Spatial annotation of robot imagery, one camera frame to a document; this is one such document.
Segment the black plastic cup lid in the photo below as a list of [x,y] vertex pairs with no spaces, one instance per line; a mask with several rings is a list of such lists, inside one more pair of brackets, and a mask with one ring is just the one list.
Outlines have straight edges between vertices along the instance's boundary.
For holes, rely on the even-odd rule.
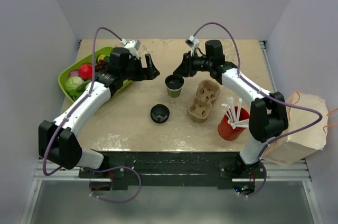
[[181,76],[170,75],[165,79],[165,85],[168,89],[178,90],[183,87],[184,79]]

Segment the green paper coffee cup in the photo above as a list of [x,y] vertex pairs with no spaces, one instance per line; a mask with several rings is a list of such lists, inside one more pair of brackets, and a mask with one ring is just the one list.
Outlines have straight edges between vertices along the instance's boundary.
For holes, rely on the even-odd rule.
[[178,83],[169,83],[166,85],[167,94],[171,98],[177,98],[181,94],[183,85]]

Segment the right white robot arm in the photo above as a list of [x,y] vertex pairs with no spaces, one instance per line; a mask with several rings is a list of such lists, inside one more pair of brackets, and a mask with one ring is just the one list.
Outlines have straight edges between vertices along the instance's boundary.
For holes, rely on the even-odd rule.
[[254,172],[254,163],[260,159],[268,140],[275,138],[288,128],[284,96],[271,93],[238,72],[239,66],[226,61],[223,47],[219,40],[205,43],[205,55],[198,56],[196,50],[200,41],[191,36],[185,40],[191,51],[183,55],[183,60],[174,71],[181,77],[192,77],[197,72],[208,72],[219,84],[231,89],[250,106],[249,131],[247,145],[240,151],[242,159],[235,165],[236,174],[247,178]]

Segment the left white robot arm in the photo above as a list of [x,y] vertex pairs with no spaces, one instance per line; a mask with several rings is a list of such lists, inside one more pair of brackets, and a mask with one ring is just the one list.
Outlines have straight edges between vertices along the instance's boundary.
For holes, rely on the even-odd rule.
[[90,117],[122,88],[127,80],[153,80],[160,72],[150,54],[145,55],[146,67],[128,48],[113,48],[109,61],[95,73],[94,82],[62,115],[52,122],[44,120],[38,128],[39,156],[43,164],[51,161],[65,169],[88,167],[98,178],[109,173],[103,154],[80,146],[77,137]]

